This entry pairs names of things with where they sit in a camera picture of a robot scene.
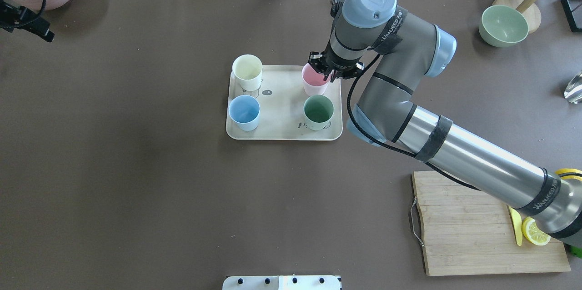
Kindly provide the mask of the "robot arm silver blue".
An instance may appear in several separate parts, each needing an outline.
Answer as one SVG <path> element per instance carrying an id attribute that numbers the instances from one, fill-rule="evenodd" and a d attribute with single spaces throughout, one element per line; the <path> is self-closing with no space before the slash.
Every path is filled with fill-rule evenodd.
<path id="1" fill-rule="evenodd" d="M 532 217 L 546 234 L 581 247 L 581 182 L 536 166 L 436 115 L 411 100 L 424 76 L 451 62 L 457 40 L 397 4 L 397 0 L 343 0 L 333 6 L 326 49 L 308 64 L 324 79 L 359 80 L 365 52 L 379 62 L 348 126 L 364 141 L 413 157 L 457 184 L 483 191 Z"/>

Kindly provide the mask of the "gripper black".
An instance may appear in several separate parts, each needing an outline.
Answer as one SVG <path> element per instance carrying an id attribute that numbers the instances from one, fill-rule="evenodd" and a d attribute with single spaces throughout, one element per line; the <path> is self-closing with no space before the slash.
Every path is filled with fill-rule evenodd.
<path id="1" fill-rule="evenodd" d="M 13 32 L 15 29 L 25 30 L 50 43 L 55 35 L 50 31 L 50 22 L 41 17 L 45 6 L 46 0 L 42 0 L 41 10 L 33 13 L 27 7 L 12 6 L 0 0 L 0 27 L 8 32 Z"/>
<path id="2" fill-rule="evenodd" d="M 352 79 L 361 76 L 365 64 L 359 60 L 346 60 L 337 56 L 335 52 L 310 52 L 308 64 L 316 71 L 324 75 L 324 80 L 333 82 L 336 79 Z"/>

